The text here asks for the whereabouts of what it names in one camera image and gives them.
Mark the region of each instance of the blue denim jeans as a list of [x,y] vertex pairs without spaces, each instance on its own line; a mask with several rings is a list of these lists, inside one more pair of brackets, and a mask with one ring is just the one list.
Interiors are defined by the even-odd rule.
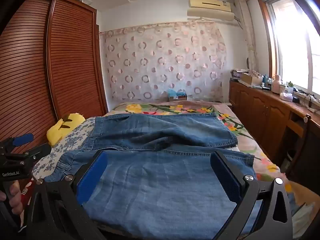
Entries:
[[[214,114],[120,114],[96,121],[82,147],[66,152],[46,181],[75,174],[98,149],[106,149],[108,166],[83,205],[92,220],[144,239],[217,234],[236,204],[213,172],[210,154],[236,138]],[[252,155],[219,150],[244,175],[256,177]],[[257,202],[243,233],[250,231],[259,207]]]

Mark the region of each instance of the metal screw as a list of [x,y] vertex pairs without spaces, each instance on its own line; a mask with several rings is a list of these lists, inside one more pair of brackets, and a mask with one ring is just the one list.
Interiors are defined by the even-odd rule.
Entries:
[[66,181],[71,181],[71,180],[73,180],[73,175],[69,174],[69,175],[65,176],[64,179]]
[[43,179],[37,179],[36,184],[41,185],[43,183]]
[[247,181],[253,181],[253,176],[251,176],[251,175],[245,175],[244,178],[245,178]]
[[281,185],[281,184],[283,183],[283,181],[282,181],[282,179],[280,179],[280,178],[276,178],[276,183],[279,184],[279,185]]

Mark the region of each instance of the yellow plush toy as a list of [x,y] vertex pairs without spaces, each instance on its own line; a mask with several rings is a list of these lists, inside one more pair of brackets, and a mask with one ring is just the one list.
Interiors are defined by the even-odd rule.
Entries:
[[57,144],[62,138],[72,132],[74,128],[83,123],[85,118],[78,114],[67,114],[47,131],[47,139],[51,146]]

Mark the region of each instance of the wooden window frame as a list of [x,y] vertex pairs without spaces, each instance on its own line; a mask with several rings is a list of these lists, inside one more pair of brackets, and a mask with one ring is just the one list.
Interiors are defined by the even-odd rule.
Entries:
[[262,17],[267,33],[268,51],[269,51],[269,77],[272,78],[277,74],[277,52],[276,52],[276,41],[271,24],[271,16],[268,11],[268,7],[265,2],[258,0]]

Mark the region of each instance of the floral bedspread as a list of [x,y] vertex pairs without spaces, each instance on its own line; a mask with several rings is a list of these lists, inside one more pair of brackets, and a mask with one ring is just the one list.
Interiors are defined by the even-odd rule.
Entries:
[[224,125],[237,136],[238,145],[237,147],[232,148],[232,150],[250,153],[256,157],[253,163],[253,169],[256,172],[258,179],[272,181],[274,178],[281,178],[285,183],[286,191],[288,193],[292,192],[291,184],[285,174],[281,173],[279,167],[268,159],[257,142],[241,124],[240,120],[225,104],[192,101],[165,102],[161,104],[121,103],[106,115],[120,113],[155,115],[187,113],[205,114],[212,112],[215,112]]

